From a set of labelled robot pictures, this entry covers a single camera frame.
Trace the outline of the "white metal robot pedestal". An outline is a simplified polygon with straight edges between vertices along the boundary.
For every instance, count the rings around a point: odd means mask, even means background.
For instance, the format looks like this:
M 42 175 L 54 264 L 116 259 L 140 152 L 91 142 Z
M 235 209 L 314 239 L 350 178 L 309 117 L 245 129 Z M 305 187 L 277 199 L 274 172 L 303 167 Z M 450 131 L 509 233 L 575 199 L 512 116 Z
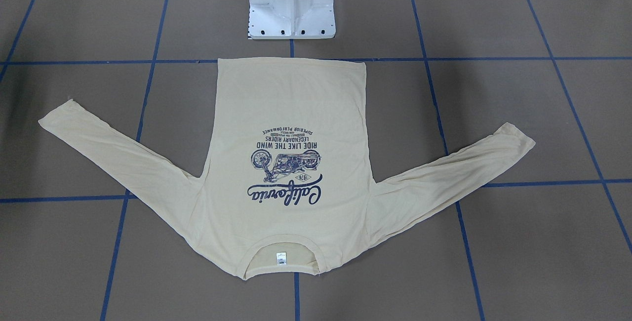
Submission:
M 250 39 L 319 40 L 335 35 L 334 0 L 250 0 Z

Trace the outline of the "cream long-sleeve printed shirt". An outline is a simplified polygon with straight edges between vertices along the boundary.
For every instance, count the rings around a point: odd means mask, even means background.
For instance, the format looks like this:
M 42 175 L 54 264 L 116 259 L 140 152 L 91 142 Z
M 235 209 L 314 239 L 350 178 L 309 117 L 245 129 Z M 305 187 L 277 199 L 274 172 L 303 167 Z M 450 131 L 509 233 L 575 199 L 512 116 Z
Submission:
M 199 177 L 74 100 L 39 124 L 194 251 L 243 280 L 339 268 L 492 181 L 535 146 L 507 122 L 449 156 L 376 182 L 365 64 L 304 58 L 218 60 L 213 132 Z

